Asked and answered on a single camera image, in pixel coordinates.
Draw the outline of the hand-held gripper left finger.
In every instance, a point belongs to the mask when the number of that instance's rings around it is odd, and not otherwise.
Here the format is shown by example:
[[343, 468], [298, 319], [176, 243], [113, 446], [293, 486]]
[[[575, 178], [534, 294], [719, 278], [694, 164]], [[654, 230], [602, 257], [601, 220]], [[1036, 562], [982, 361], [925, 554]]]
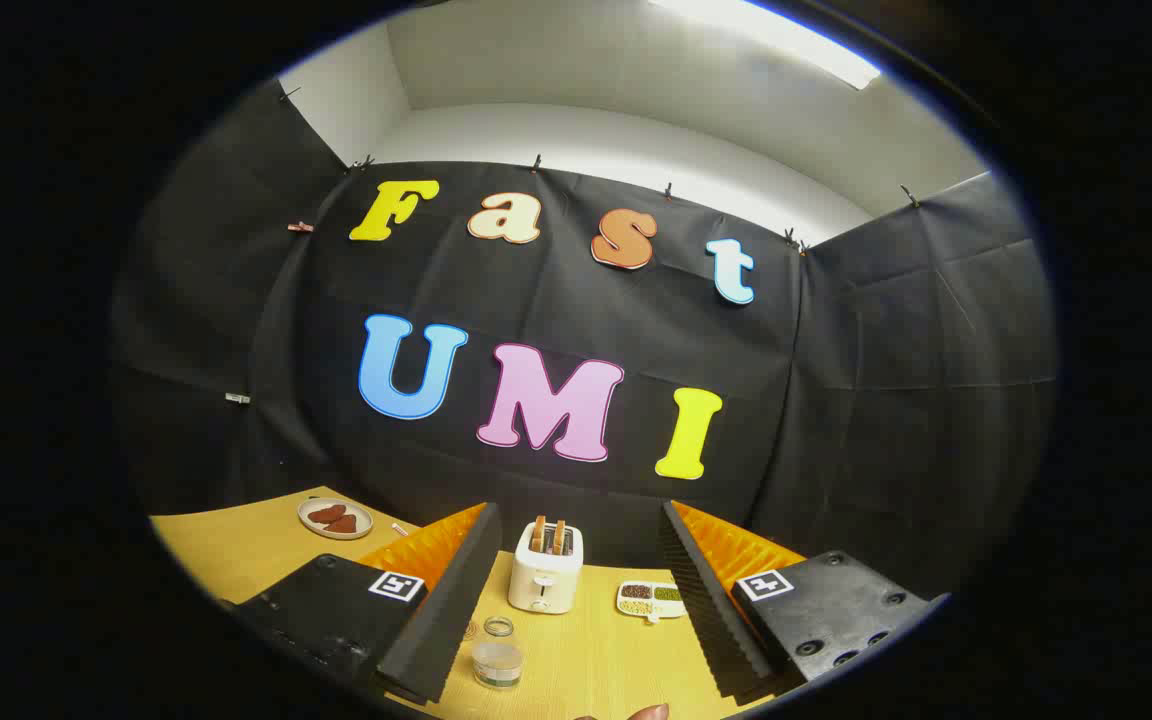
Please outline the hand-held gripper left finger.
[[355, 694], [439, 702], [500, 539], [477, 503], [361, 560], [320, 553], [229, 611]]

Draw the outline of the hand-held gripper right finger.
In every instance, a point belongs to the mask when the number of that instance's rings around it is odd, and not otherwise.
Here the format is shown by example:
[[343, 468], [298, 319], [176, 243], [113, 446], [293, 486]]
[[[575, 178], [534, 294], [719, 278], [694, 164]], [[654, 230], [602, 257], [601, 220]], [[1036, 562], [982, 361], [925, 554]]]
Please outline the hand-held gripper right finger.
[[679, 501], [660, 555], [723, 697], [748, 705], [829, 682], [940, 611], [844, 551], [801, 556]]

